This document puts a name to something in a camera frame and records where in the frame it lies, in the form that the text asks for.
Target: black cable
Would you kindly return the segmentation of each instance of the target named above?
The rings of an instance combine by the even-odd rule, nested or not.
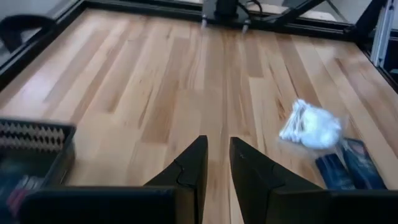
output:
[[[262,11],[262,6],[261,3],[258,0],[248,0],[247,2],[253,2],[255,5],[257,5],[260,9],[260,16],[263,16],[263,11]]]

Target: blue package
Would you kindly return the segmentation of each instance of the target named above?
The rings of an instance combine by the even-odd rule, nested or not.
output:
[[[339,147],[357,189],[387,189],[362,141],[344,138]]]
[[[354,183],[336,154],[319,157],[315,163],[328,189],[353,190]]]

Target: white plastic bag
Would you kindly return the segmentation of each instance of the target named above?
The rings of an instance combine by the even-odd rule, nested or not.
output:
[[[342,134],[343,127],[339,118],[298,99],[293,104],[293,112],[279,137],[301,143],[310,149],[329,149],[337,144]]]

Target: black metal frame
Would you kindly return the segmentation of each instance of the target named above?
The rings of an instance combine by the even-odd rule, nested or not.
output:
[[[79,0],[55,19],[52,29],[42,29],[13,51],[10,58],[0,66],[0,91],[86,8],[171,17],[196,22],[205,19],[207,24],[232,28],[241,29],[246,25],[250,29],[343,40],[356,43],[369,57],[369,49],[365,47],[365,44],[372,39],[371,32],[386,0],[373,0],[355,25],[299,17],[323,1],[325,0],[308,0],[296,8],[287,9],[282,14],[276,15],[266,12],[249,12],[239,0],[204,0],[203,5],[175,0]],[[398,31],[392,32],[390,41],[398,41]],[[376,68],[398,92],[398,84],[390,74],[383,68]]]

